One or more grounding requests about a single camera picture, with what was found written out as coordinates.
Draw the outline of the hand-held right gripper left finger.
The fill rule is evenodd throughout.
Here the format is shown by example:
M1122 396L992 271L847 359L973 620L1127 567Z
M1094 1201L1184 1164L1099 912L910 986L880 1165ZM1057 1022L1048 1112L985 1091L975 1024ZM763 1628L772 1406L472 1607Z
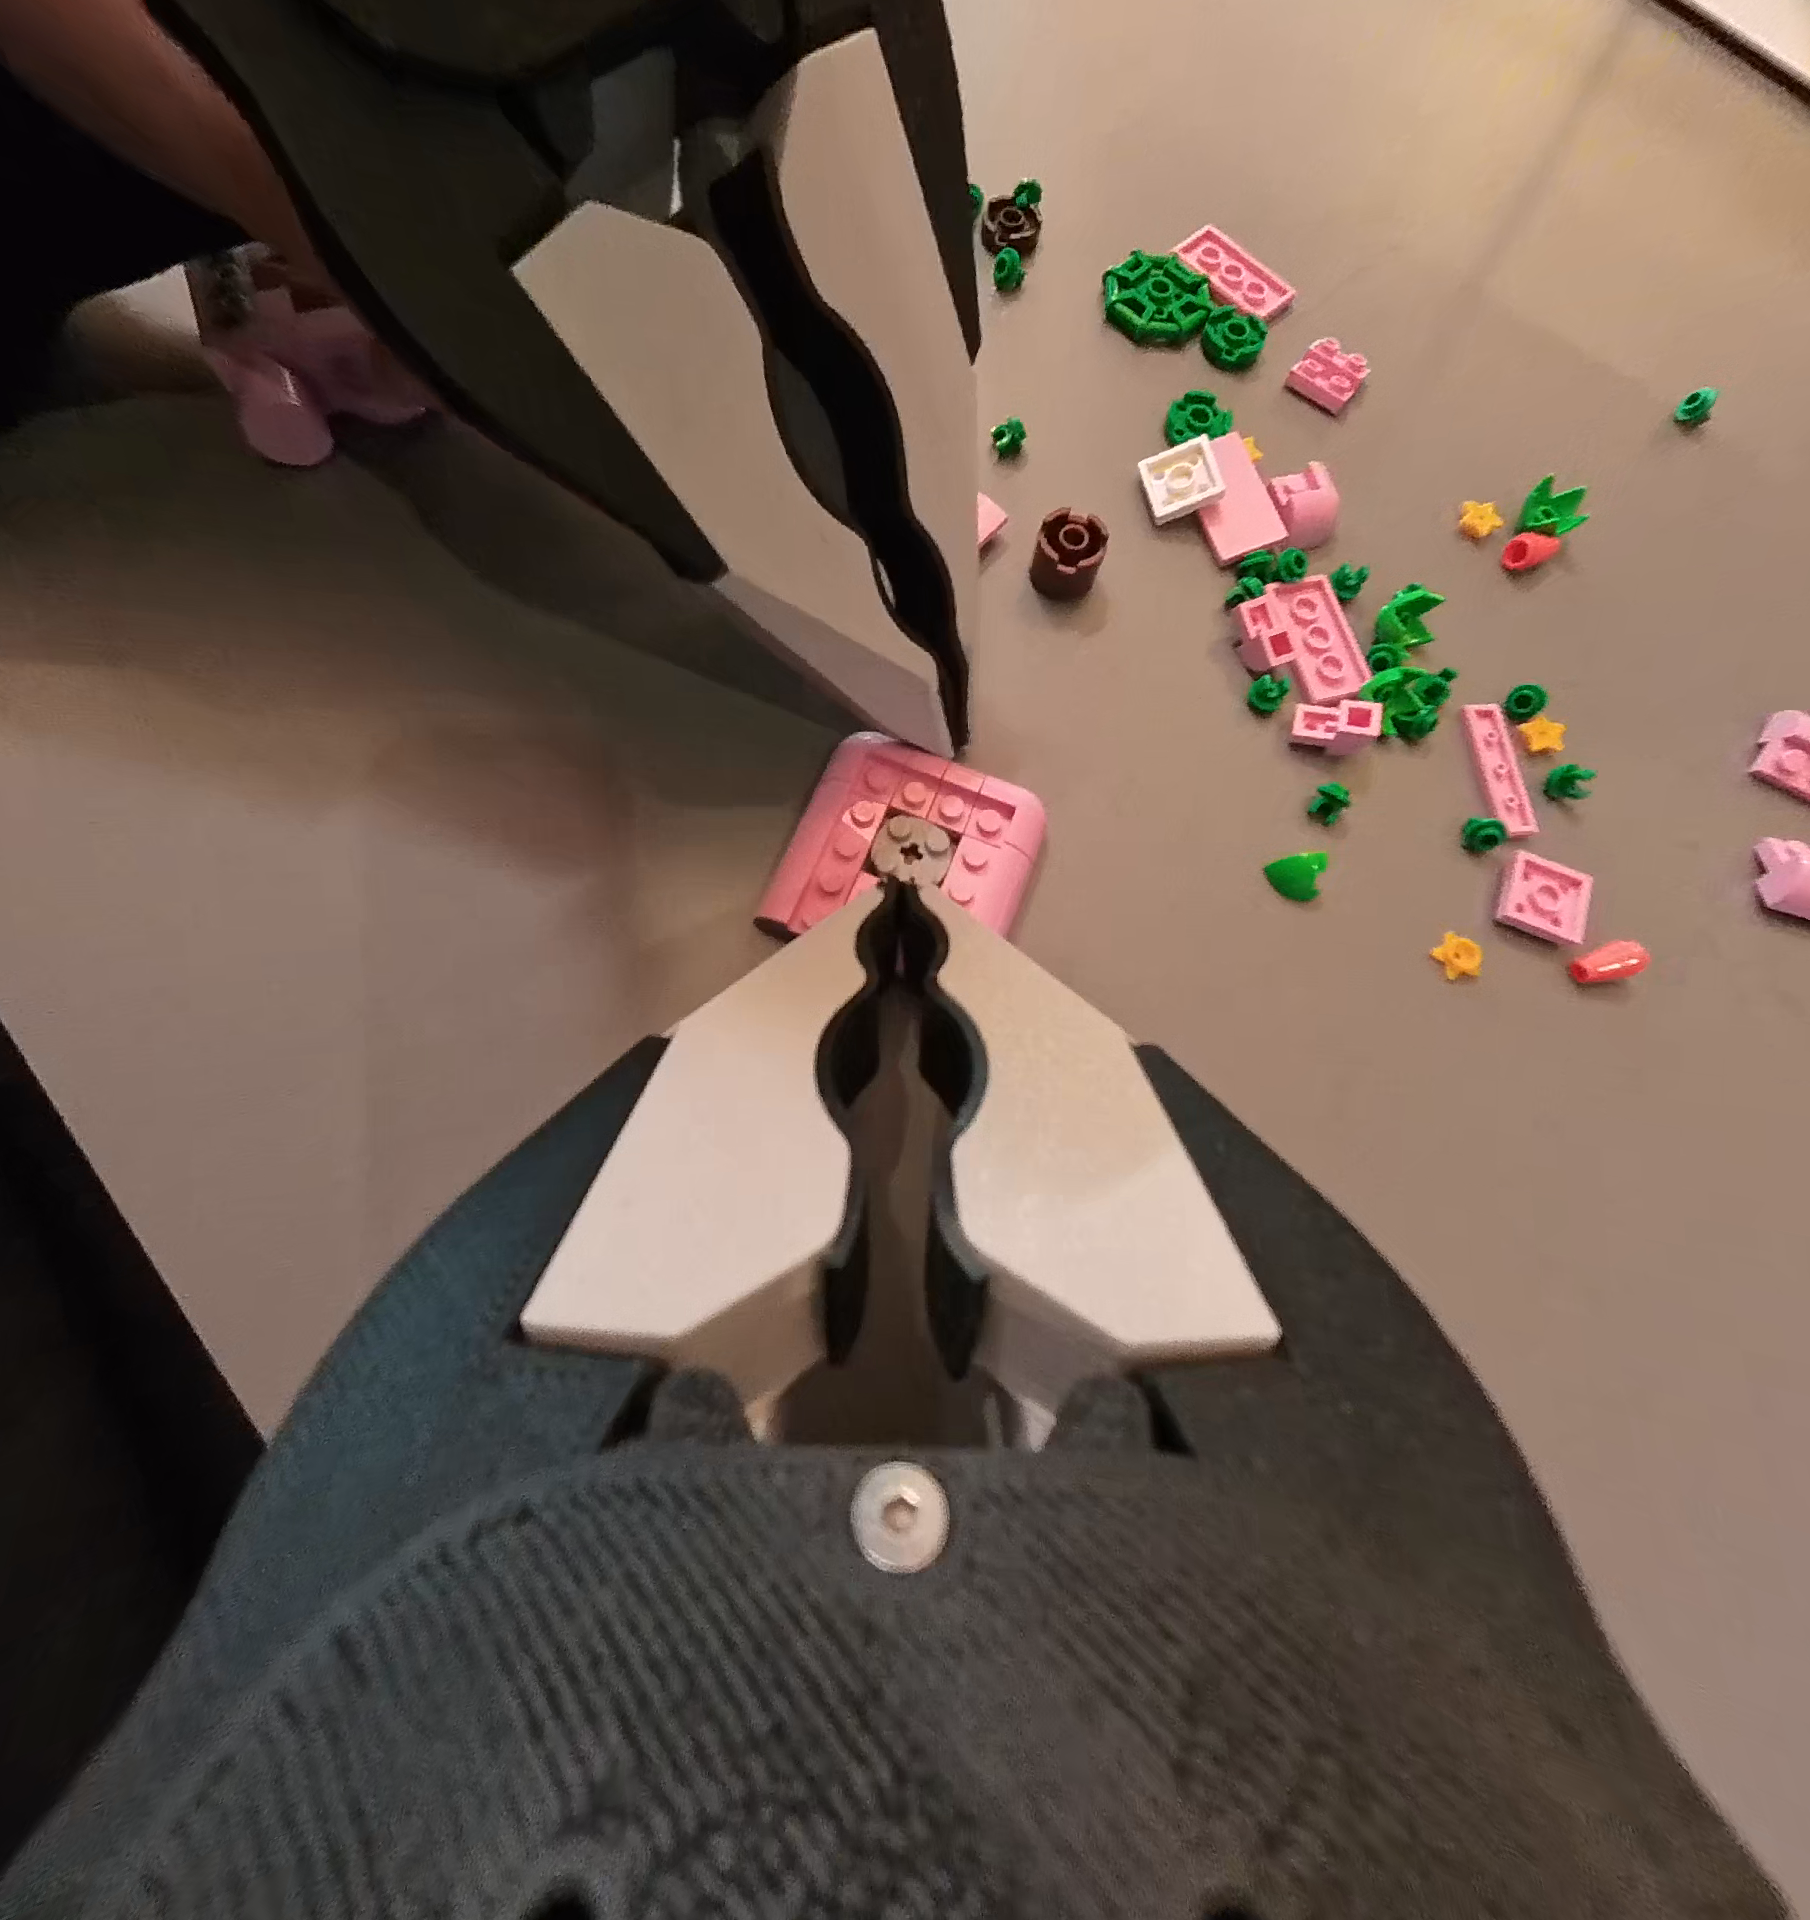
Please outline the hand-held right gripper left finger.
M522 1308L528 1342L719 1377L765 1436L869 1293L852 1109L881 1063L896 890L859 895L685 1016Z

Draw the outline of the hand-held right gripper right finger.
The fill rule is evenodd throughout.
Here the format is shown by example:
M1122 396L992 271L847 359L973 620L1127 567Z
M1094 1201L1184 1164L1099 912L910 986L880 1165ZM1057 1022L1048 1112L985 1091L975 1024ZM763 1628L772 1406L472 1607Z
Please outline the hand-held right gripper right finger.
M915 886L905 983L942 1112L923 1272L952 1379L1055 1425L1085 1381L1275 1352L1275 1314L1117 1024Z

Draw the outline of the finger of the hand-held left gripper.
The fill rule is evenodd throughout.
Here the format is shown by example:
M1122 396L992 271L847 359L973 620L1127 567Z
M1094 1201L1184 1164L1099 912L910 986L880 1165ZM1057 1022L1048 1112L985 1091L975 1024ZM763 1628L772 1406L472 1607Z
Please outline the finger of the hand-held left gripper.
M716 550L719 599L869 725L950 751L929 657L783 444L758 328L719 253L581 203L513 273Z
M964 184L948 53L939 33L814 28L711 164L707 219L765 329L797 468L929 672L923 743L964 747L977 318L939 248Z

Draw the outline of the pink and brown branch assembly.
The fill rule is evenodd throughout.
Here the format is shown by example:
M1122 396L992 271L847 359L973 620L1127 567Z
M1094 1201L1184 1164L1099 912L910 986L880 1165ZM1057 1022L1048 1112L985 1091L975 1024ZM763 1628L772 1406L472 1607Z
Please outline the pink and brown branch assembly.
M201 357L265 460L317 468L335 450L335 420L409 426L437 409L347 304L301 286L267 246L198 255L186 275Z

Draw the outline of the pink and brown brick assembly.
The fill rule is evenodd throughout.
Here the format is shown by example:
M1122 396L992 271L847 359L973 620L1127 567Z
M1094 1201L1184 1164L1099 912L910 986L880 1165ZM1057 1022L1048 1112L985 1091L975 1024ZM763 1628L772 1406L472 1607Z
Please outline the pink and brown brick assembly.
M752 924L807 935L886 879L942 892L1008 935L1036 873L1036 795L878 731L831 751L766 879Z

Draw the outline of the white book stand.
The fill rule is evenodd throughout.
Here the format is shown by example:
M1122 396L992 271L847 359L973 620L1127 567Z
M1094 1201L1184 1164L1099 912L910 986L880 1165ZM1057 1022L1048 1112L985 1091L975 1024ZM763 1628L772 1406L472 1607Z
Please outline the white book stand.
M1810 3L1672 3L1810 94Z

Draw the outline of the person's left forearm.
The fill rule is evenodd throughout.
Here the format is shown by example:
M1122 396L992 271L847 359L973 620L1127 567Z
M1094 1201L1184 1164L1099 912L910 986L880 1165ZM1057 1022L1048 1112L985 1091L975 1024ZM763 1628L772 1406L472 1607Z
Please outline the person's left forearm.
M114 157L0 63L0 436L47 386L82 301L244 242Z

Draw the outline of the person's left hand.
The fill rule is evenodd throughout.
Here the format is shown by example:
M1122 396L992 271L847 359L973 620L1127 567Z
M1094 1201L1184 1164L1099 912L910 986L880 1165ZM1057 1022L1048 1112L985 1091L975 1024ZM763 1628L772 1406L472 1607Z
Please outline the person's left hand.
M262 141L205 68L137 3L72 5L77 79L107 143L228 216L285 264L299 299L341 304Z

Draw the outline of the brown round brick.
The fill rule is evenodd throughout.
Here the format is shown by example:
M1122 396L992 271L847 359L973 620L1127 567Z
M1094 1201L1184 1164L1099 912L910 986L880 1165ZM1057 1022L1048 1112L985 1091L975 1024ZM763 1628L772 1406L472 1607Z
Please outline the brown round brick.
M1081 509L1053 509L1036 527L1028 577L1033 592L1076 605L1092 592L1108 553L1107 523Z

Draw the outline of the white square tile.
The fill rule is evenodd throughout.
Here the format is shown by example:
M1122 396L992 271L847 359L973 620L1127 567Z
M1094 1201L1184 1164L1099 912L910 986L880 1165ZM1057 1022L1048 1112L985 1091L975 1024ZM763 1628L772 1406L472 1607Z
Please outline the white square tile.
M1141 458L1137 477L1157 527L1198 514L1225 493L1214 443L1204 433Z

